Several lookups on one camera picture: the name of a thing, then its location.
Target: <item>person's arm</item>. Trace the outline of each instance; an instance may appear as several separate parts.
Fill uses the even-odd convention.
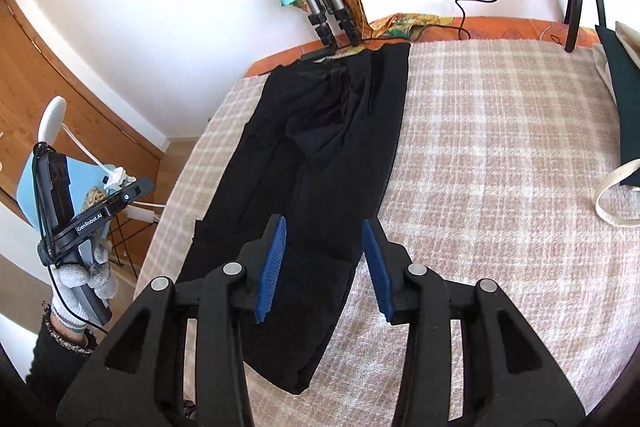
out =
[[[97,237],[92,238],[94,264],[89,272],[75,264],[51,268],[57,290],[53,291],[51,306],[42,320],[26,378],[27,387],[51,412],[58,408],[71,382],[97,347],[95,337],[86,329],[88,317],[73,288],[88,284],[101,299],[113,298],[118,288],[109,268],[111,244]]]
[[[31,372],[26,378],[27,387],[47,410],[55,412],[96,346],[89,330],[73,331],[47,309],[33,349]]]

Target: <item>white plug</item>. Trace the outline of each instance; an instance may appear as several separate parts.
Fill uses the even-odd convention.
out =
[[[122,167],[117,167],[110,172],[104,190],[120,190],[122,182],[127,179],[127,173]]]
[[[148,208],[140,208],[139,206],[133,206],[130,204],[124,209],[124,213],[129,219],[137,219],[139,221],[146,221],[147,223],[156,222],[156,214]]]

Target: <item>black trousers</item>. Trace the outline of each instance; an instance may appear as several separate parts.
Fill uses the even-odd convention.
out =
[[[199,279],[287,219],[271,312],[242,325],[244,360],[281,389],[308,386],[361,257],[362,220],[378,213],[404,111],[408,44],[280,67],[196,222],[178,282]]]

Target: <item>checkered blanket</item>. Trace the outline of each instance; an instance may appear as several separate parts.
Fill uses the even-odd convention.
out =
[[[497,281],[545,342],[587,410],[640,339],[640,230],[597,217],[598,181],[618,166],[618,116],[590,50],[538,41],[414,44],[398,155],[380,210],[389,240],[444,279]],[[138,290],[175,280],[265,77],[240,80],[197,143],[151,243]],[[640,210],[624,188],[604,204]],[[452,416],[462,411],[453,328]],[[358,265],[334,336],[301,396],[245,366],[256,425],[388,426],[407,327],[378,312]],[[190,328],[186,392],[193,390]]]

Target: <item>gloved hand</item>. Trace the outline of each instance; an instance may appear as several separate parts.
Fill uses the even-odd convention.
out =
[[[98,239],[97,236],[96,234],[91,239],[94,263],[89,267],[89,272],[77,264],[65,264],[59,268],[51,267],[53,279],[56,281],[60,295],[68,308],[81,317],[82,321],[67,311],[55,289],[53,289],[51,300],[51,313],[59,318],[65,328],[75,333],[84,331],[88,316],[76,299],[72,288],[88,284],[101,299],[111,299],[118,291],[118,280],[109,267],[111,242]]]

